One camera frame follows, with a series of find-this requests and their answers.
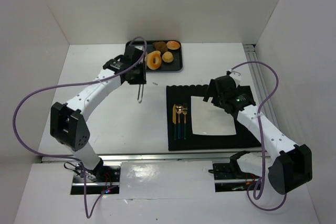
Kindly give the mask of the silver metal tongs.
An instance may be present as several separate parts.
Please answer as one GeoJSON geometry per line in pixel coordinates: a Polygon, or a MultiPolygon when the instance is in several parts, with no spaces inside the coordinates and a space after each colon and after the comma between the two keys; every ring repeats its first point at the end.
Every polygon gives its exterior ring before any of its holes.
{"type": "Polygon", "coordinates": [[[144,84],[140,84],[139,88],[138,88],[138,95],[137,95],[137,101],[138,101],[139,104],[142,103],[143,92],[144,92],[144,84]]]}

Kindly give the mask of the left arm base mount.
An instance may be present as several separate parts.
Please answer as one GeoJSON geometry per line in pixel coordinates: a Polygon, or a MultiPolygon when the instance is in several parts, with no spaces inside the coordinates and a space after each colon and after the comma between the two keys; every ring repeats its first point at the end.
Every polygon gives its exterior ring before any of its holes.
{"type": "Polygon", "coordinates": [[[65,162],[64,168],[73,172],[71,195],[84,194],[84,180],[86,177],[87,195],[99,195],[101,193],[111,195],[118,194],[120,190],[121,166],[104,166],[101,175],[84,171],[80,164],[65,162]]]}

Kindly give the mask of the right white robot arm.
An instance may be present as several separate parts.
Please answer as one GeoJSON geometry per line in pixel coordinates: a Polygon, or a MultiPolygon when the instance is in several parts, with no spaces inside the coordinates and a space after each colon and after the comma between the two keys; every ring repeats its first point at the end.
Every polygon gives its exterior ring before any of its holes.
{"type": "Polygon", "coordinates": [[[224,109],[235,121],[243,125],[260,143],[265,156],[249,152],[235,155],[239,169],[270,182],[279,194],[286,193],[312,180],[312,151],[286,137],[260,110],[253,96],[240,85],[240,73],[228,71],[212,79],[203,100],[224,109]]]}

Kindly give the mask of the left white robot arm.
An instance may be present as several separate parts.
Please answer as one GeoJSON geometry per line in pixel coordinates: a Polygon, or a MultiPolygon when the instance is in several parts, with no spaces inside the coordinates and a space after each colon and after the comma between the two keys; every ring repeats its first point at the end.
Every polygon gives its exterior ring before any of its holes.
{"type": "Polygon", "coordinates": [[[145,48],[127,46],[124,54],[107,61],[92,84],[75,97],[61,104],[56,102],[50,110],[50,135],[67,146],[79,159],[84,169],[99,180],[109,169],[89,143],[87,121],[98,105],[124,83],[138,85],[139,103],[146,84],[145,48]]]}

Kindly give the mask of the tan ring donut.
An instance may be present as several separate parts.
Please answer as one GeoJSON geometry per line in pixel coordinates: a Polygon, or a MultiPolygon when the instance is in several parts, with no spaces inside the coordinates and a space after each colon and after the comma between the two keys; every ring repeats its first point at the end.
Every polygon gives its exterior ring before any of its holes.
{"type": "Polygon", "coordinates": [[[147,54],[145,61],[150,70],[157,70],[162,64],[161,52],[156,50],[147,54]]]}

